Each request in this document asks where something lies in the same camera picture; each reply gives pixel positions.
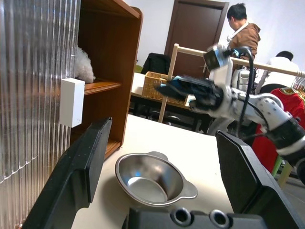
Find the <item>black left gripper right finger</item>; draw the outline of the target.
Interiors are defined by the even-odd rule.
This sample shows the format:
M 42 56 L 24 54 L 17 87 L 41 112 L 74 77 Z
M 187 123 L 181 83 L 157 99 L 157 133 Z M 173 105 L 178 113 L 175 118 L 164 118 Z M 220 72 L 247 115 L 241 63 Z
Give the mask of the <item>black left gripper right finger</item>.
M 301 217 L 252 148 L 222 131 L 215 137 L 221 177 L 234 213 L 258 215 L 269 229 L 303 229 Z

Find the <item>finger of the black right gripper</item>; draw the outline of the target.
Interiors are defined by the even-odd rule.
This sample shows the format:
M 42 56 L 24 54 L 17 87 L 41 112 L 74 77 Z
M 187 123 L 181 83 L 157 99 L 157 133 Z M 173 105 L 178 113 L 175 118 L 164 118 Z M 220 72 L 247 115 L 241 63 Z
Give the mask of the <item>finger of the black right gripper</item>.
M 208 95 L 214 92 L 214 84 L 209 80 L 176 76 L 167 85 L 180 94 Z
M 195 96 L 190 94 L 191 87 L 188 84 L 161 84 L 154 87 L 163 96 L 179 101 L 195 100 Z

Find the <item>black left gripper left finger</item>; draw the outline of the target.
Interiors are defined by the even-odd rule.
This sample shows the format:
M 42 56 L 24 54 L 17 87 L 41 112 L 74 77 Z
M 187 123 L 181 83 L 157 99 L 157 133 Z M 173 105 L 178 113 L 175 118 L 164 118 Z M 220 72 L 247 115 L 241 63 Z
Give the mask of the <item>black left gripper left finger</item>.
M 76 213 L 94 199 L 112 119 L 92 123 L 62 154 L 43 187 L 24 229 L 70 229 Z

